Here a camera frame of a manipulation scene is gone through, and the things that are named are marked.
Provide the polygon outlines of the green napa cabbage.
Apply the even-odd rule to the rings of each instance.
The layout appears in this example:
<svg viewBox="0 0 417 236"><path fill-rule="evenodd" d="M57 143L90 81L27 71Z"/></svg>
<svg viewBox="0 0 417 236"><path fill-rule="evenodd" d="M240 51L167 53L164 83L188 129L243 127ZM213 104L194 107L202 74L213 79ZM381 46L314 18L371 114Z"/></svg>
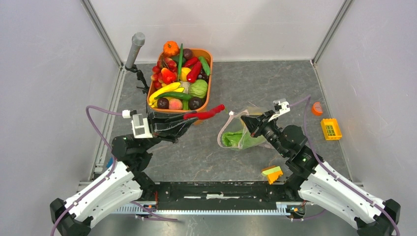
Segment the green napa cabbage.
<svg viewBox="0 0 417 236"><path fill-rule="evenodd" d="M263 136L251 137L247 130L239 130L236 132L224 132L220 136L220 144L225 148L243 150L261 145L265 142Z"/></svg>

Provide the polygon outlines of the clear zip top bag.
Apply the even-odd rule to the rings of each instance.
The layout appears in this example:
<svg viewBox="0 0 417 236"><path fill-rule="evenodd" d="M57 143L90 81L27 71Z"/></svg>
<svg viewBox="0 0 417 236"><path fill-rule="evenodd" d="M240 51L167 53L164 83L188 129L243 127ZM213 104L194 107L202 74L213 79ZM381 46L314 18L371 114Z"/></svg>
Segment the clear zip top bag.
<svg viewBox="0 0 417 236"><path fill-rule="evenodd" d="M243 115L259 116L266 111L263 107L246 107L240 112L229 111L229 118L217 135L218 145L237 151L256 146L273 149L263 136L253 138L241 119Z"/></svg>

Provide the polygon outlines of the red chili pepper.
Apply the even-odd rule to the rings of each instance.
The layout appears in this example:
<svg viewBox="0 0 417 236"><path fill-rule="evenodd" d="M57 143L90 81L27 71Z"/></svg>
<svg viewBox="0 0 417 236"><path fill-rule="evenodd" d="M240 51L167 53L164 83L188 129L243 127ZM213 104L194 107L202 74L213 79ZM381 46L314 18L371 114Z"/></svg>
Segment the red chili pepper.
<svg viewBox="0 0 417 236"><path fill-rule="evenodd" d="M220 113L223 110L225 110L225 106L223 104L220 104L206 112L187 113L183 116L183 119L197 118L199 120L205 120L214 117L216 114Z"/></svg>

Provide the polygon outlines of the green zucchini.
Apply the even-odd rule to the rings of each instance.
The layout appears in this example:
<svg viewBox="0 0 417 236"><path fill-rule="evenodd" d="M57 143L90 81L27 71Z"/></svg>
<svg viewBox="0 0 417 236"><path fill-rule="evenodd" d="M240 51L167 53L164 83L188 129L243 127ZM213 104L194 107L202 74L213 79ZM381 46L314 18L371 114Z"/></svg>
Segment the green zucchini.
<svg viewBox="0 0 417 236"><path fill-rule="evenodd" d="M210 68L206 58L203 57L203 56L200 56L200 57L198 57L198 59L199 59L200 63L202 64L202 68L203 68L205 74L207 76L209 76L211 74L211 68Z"/></svg>

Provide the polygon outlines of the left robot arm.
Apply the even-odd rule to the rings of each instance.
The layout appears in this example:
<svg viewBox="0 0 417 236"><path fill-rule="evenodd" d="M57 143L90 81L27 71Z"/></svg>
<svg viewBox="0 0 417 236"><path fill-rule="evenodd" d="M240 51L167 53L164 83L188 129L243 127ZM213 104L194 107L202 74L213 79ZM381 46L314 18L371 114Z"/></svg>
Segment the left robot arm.
<svg viewBox="0 0 417 236"><path fill-rule="evenodd" d="M152 154L148 150L162 141L176 143L198 120L197 112L146 115L124 110L119 115L130 119L132 134L105 142L112 154L112 165L83 190L65 200L50 203L53 227L50 234L87 236L106 216L139 198L154 196L154 183L145 174Z"/></svg>

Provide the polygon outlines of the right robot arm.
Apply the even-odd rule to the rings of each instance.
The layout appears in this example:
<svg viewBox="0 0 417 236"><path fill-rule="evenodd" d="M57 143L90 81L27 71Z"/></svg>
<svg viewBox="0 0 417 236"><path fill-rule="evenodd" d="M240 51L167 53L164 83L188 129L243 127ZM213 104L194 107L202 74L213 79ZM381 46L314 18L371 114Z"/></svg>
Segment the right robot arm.
<svg viewBox="0 0 417 236"><path fill-rule="evenodd" d="M269 120L272 111L260 116L242 116L252 137L262 136L285 157L292 172L284 184L284 195L319 205L343 219L360 236L400 234L397 226L401 206L393 199L382 200L342 176L306 143L301 127L279 128Z"/></svg>

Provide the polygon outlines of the peach fruit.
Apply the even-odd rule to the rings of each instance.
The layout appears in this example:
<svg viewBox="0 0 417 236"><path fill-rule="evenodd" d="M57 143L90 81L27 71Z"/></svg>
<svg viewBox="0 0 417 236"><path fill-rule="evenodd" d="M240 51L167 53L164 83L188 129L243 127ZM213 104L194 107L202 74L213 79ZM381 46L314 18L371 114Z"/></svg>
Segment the peach fruit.
<svg viewBox="0 0 417 236"><path fill-rule="evenodd" d="M169 101L169 109L170 110L182 110L183 104L180 99L172 98Z"/></svg>

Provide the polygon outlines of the dark purple plum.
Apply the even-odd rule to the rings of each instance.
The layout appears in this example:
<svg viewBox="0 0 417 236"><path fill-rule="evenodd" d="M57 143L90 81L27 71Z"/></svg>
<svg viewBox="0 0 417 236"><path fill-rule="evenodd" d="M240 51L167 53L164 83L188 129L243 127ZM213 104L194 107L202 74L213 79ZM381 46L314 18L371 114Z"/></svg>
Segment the dark purple plum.
<svg viewBox="0 0 417 236"><path fill-rule="evenodd" d="M157 100L157 107L159 109L169 109L169 100L165 97L159 98Z"/></svg>

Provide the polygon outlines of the white cauliflower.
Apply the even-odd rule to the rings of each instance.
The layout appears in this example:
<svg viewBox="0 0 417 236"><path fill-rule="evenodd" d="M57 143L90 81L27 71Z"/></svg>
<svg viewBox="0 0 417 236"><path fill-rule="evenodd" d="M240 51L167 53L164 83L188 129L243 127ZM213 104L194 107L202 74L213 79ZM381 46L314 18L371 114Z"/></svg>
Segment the white cauliflower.
<svg viewBox="0 0 417 236"><path fill-rule="evenodd" d="M190 85L190 82L180 81L180 87L184 88L183 93L189 94Z"/></svg>

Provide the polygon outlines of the round green cabbage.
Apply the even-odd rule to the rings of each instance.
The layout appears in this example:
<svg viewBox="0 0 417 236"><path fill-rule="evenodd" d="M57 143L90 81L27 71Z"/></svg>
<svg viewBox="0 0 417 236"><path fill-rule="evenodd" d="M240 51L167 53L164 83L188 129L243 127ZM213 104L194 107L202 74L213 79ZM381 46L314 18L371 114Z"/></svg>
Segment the round green cabbage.
<svg viewBox="0 0 417 236"><path fill-rule="evenodd" d="M203 99L207 96L208 83L205 80L196 80L190 85L188 92L191 96Z"/></svg>

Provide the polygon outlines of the yellow orange toy block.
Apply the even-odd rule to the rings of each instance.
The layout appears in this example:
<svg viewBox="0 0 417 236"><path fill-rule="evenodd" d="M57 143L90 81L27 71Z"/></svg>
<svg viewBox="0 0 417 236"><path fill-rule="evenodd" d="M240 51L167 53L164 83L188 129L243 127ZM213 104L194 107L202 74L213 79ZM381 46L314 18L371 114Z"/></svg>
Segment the yellow orange toy block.
<svg viewBox="0 0 417 236"><path fill-rule="evenodd" d="M280 166L273 165L262 169L261 175L267 178L269 185L272 185L283 175L283 171Z"/></svg>

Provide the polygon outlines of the yellow bell pepper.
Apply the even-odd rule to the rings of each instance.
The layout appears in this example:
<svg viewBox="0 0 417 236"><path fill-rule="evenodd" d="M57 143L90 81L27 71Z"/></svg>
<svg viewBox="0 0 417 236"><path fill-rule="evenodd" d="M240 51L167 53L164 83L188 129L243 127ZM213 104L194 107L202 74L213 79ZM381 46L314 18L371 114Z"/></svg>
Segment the yellow bell pepper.
<svg viewBox="0 0 417 236"><path fill-rule="evenodd" d="M191 72L191 69L188 67L182 67L179 75L179 79L183 82L187 82L187 75Z"/></svg>

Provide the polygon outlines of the dark grape bunch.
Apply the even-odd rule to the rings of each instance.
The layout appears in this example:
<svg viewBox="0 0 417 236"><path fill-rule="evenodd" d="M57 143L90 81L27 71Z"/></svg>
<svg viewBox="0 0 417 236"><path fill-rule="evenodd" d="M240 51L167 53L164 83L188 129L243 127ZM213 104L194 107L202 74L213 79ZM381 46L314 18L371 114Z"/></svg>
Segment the dark grape bunch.
<svg viewBox="0 0 417 236"><path fill-rule="evenodd" d="M207 75L205 72L203 72L203 71L201 71L200 73L199 73L199 75L197 76L197 80L204 80L204 81L206 81L207 83L209 83L209 78L210 78L210 75Z"/></svg>

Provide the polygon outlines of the orange round cap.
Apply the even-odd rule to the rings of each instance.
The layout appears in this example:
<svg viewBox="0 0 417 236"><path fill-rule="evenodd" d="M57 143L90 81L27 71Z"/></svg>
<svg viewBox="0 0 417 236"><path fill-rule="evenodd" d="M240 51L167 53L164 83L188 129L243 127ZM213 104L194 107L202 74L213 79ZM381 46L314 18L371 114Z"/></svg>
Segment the orange round cap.
<svg viewBox="0 0 417 236"><path fill-rule="evenodd" d="M323 114L323 108L320 102L315 102L311 107L311 113L315 116L321 116Z"/></svg>

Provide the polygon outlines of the green avocado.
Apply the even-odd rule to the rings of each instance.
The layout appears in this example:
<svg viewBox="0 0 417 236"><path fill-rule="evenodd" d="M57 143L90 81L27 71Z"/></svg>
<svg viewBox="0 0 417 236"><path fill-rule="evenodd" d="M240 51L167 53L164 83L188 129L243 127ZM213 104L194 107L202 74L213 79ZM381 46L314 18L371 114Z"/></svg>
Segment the green avocado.
<svg viewBox="0 0 417 236"><path fill-rule="evenodd" d="M178 62L179 62L179 55L173 56L173 57L171 57L171 59L172 59L172 60L173 60L176 64L178 64ZM182 65L184 65L184 64L185 64L185 62L186 62L186 58L182 57L182 59L181 59L181 64L182 64Z"/></svg>

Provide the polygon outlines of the yellow plastic crate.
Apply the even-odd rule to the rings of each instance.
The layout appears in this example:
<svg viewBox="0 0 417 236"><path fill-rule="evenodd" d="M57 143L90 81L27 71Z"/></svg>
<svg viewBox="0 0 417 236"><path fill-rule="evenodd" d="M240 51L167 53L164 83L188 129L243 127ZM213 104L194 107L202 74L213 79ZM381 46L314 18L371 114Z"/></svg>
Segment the yellow plastic crate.
<svg viewBox="0 0 417 236"><path fill-rule="evenodd" d="M334 141L340 140L342 138L342 133L338 125L337 119L325 118L321 120L320 124L325 140Z"/></svg>

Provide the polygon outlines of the dark purple onion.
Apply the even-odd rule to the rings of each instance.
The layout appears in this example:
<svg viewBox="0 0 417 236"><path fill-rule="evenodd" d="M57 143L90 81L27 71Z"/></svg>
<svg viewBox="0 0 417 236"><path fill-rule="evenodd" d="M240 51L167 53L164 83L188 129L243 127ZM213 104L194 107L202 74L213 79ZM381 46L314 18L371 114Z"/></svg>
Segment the dark purple onion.
<svg viewBox="0 0 417 236"><path fill-rule="evenodd" d="M183 54L182 54L183 58L185 58L185 60L190 60L191 58L193 58L193 52L191 49L185 48L183 49Z"/></svg>

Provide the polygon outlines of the long green bean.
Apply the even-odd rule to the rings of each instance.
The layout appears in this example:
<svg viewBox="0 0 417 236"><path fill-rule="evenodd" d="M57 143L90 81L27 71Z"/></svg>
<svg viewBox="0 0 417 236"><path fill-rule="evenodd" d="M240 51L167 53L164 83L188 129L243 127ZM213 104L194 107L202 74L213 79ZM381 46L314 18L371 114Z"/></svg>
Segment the long green bean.
<svg viewBox="0 0 417 236"><path fill-rule="evenodd" d="M183 61L183 44L181 43L180 51L179 51L179 59L178 59L178 79L180 79L180 75L181 75L182 61Z"/></svg>

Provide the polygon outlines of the orange mini pumpkin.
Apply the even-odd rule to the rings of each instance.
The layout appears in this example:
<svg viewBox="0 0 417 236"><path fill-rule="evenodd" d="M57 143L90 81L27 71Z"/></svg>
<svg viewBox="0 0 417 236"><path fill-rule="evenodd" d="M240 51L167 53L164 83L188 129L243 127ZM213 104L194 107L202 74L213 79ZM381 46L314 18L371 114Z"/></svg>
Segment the orange mini pumpkin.
<svg viewBox="0 0 417 236"><path fill-rule="evenodd" d="M163 55L166 57L173 57L178 55L180 52L180 47L175 41L167 41L163 45Z"/></svg>

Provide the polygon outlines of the grey microphone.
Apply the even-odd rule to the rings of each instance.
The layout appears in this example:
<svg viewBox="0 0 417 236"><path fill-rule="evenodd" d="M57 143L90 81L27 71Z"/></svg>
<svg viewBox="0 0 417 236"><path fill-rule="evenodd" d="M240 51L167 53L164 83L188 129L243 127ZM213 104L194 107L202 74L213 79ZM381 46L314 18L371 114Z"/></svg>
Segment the grey microphone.
<svg viewBox="0 0 417 236"><path fill-rule="evenodd" d="M127 70L130 70L134 67L136 58L140 49L144 46L145 40L146 37L142 32L137 32L132 36L132 44L125 64L125 68Z"/></svg>

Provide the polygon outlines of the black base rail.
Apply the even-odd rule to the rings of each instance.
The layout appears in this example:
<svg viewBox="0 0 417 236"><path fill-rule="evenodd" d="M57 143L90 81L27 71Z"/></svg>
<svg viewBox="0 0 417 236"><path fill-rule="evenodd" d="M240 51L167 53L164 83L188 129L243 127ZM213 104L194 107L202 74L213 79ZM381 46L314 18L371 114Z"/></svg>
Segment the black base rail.
<svg viewBox="0 0 417 236"><path fill-rule="evenodd" d="M308 201L292 183L267 181L161 181L145 173L134 178L142 190L136 200L151 209L175 213L271 213L279 211L301 217Z"/></svg>

